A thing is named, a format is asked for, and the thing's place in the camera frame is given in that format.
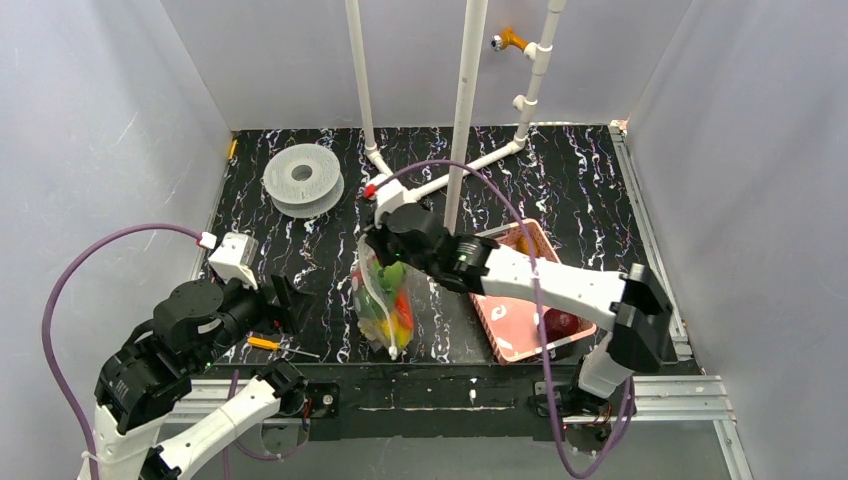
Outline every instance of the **clear plastic bag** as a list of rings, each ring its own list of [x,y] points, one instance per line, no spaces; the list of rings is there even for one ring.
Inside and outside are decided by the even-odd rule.
[[[406,288],[409,267],[402,262],[382,267],[364,236],[357,249],[359,261],[352,280],[357,325],[374,351],[385,348],[396,360],[415,328]]]

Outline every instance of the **white wall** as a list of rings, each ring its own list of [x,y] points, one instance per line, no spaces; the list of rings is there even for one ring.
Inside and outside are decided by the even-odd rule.
[[[846,25],[840,0],[696,0],[631,120],[696,354],[756,478],[848,470]]]
[[[232,130],[360,126],[342,0],[163,0]],[[690,0],[570,0],[542,84],[538,121],[626,118]],[[362,0],[374,122],[452,125],[465,2]],[[517,123],[530,64],[496,53],[506,26],[538,40],[545,0],[492,0],[473,122]]]
[[[85,446],[41,353],[50,288],[121,227],[203,229],[230,134],[159,2],[4,2],[0,12],[0,476],[67,479]],[[103,362],[195,256],[190,240],[138,235],[71,280],[55,347],[89,414]]]

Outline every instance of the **white zip tie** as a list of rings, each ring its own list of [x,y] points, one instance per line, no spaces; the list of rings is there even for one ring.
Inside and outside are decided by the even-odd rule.
[[[80,455],[80,457],[82,457],[83,460],[92,459],[97,463],[106,463],[106,462],[103,461],[103,459],[101,459],[97,455],[90,453],[88,450],[83,451],[82,454]]]

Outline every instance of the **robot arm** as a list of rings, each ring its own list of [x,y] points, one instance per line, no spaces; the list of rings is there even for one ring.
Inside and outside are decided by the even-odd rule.
[[[374,219],[365,235],[383,265],[402,261],[454,292],[534,301],[526,255],[488,238],[450,234],[442,219],[415,203],[396,180],[376,192]],[[566,414],[596,411],[633,372],[659,370],[672,307],[648,267],[633,264],[624,274],[536,262],[546,306],[609,332],[581,361],[565,393]]]
[[[164,470],[170,476],[148,478],[190,478],[179,473],[174,476],[174,467],[188,472],[188,459],[192,468],[198,468],[207,458],[203,452],[214,454],[226,445],[219,448],[230,433],[241,433],[252,425],[249,422],[257,423],[278,412],[281,399],[286,401],[290,389],[299,385],[300,376],[284,371],[285,365],[269,364],[271,370],[264,379],[251,382],[252,395],[264,398],[264,403],[252,401],[255,399],[244,402],[244,397],[228,403],[231,407],[225,405],[190,430],[200,432],[198,438],[209,439],[186,442],[197,445],[188,453],[185,447],[179,451],[152,449],[174,404],[191,391],[192,375],[205,371],[250,331],[299,330],[310,296],[297,292],[280,277],[272,276],[272,285],[260,286],[249,268],[255,244],[247,235],[228,233],[210,256],[217,281],[179,285],[156,306],[153,318],[140,324],[103,365],[94,392],[94,439],[101,480],[138,478],[142,466],[160,460],[171,467]],[[233,405],[245,410],[236,415],[230,411]],[[165,458],[159,457],[158,451]],[[89,478],[86,461],[78,479]]]
[[[303,376],[284,360],[275,360],[224,405],[185,432],[150,451],[141,480],[188,480],[224,447],[248,429],[303,401]]]

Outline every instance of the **black marbled surface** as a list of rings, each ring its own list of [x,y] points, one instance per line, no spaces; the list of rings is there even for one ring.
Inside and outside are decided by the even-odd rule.
[[[387,128],[378,142],[393,170],[425,159],[450,156],[451,128]],[[479,158],[512,139],[514,127],[478,127],[471,134],[468,160]],[[371,351],[359,334],[350,308],[350,271],[356,239],[370,207],[357,198],[376,169],[362,154],[358,129],[243,131],[226,172],[213,225],[216,235],[250,233],[260,243],[253,265],[263,278],[285,274],[329,308],[315,308],[303,332],[283,338],[284,345],[320,356],[287,353],[297,362],[391,362],[385,350]],[[270,158],[285,147],[312,142],[339,157],[345,193],[330,212],[309,220],[284,217],[271,204],[260,178]],[[435,167],[403,180],[408,188],[446,173]],[[624,270],[644,263],[636,221],[605,126],[539,127],[531,130],[527,148],[484,173],[527,218],[541,223],[565,264],[597,270]],[[427,198],[442,212],[443,189]],[[506,210],[482,183],[466,178],[457,231],[481,232],[509,223]],[[417,331],[399,362],[495,363],[492,349],[467,296],[443,290],[417,278],[410,291]],[[588,351],[597,338],[580,343],[573,358]],[[266,363],[280,353],[240,344],[221,362]]]

